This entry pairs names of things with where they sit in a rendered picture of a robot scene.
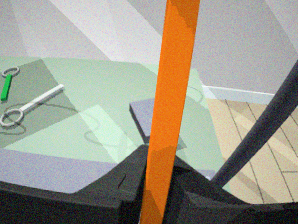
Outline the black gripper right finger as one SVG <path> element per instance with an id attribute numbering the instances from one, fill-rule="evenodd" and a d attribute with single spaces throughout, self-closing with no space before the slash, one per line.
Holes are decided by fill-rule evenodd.
<path id="1" fill-rule="evenodd" d="M 298 224 L 298 202 L 243 202 L 176 156 L 161 224 Z"/>

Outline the white loop with flat handle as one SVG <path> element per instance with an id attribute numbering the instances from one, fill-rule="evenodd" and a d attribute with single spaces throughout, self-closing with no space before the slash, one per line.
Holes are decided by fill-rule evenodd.
<path id="1" fill-rule="evenodd" d="M 36 107 L 36 105 L 43 103 L 43 101 L 47 100 L 48 97 L 55 95 L 55 93 L 61 91 L 61 89 L 64 89 L 64 88 L 65 87 L 63 84 L 56 85 L 55 88 L 49 89 L 48 92 L 43 93 L 43 95 L 40 95 L 39 97 L 37 97 L 37 99 L 31 101 L 31 103 L 24 105 L 23 108 L 8 109 L 8 111 L 3 113 L 3 116 L 0 117 L 0 124 L 3 125 L 3 127 L 11 127 L 11 125 L 15 125 L 16 123 L 19 123 L 19 121 L 21 121 L 21 119 L 23 119 L 23 117 L 24 117 L 24 112 L 27 112 L 28 109 L 31 109 L 32 107 Z M 9 112 L 13 112 L 13 111 L 20 111 L 20 119 L 13 121 L 13 123 L 4 124 L 3 119 L 4 119 L 5 115 L 8 115 Z"/>

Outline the green bar with white loop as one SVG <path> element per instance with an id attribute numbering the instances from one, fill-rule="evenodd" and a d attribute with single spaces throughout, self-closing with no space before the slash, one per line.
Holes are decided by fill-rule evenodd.
<path id="1" fill-rule="evenodd" d="M 17 67 L 13 67 L 13 68 L 17 68 Z M 9 69 L 12 69 L 12 68 L 5 69 L 4 72 L 9 71 Z M 3 92 L 1 92 L 0 100 L 7 100 L 8 99 L 9 88 L 11 88 L 12 76 L 15 76 L 16 73 L 19 73 L 20 68 L 17 68 L 17 71 L 15 73 L 12 73 L 12 75 L 4 75 L 4 72 L 3 72 L 3 76 L 5 76 L 5 83 L 4 83 Z"/>

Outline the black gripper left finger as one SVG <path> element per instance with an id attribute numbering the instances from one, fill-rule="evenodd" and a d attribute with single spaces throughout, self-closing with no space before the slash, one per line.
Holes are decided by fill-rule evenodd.
<path id="1" fill-rule="evenodd" d="M 0 224 L 138 224 L 149 145 L 74 193 L 0 180 Z"/>

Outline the orange handle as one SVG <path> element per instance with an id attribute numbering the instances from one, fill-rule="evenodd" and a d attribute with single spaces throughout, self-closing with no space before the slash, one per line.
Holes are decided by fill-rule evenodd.
<path id="1" fill-rule="evenodd" d="M 140 224 L 161 224 L 176 161 L 201 0 L 166 0 Z"/>

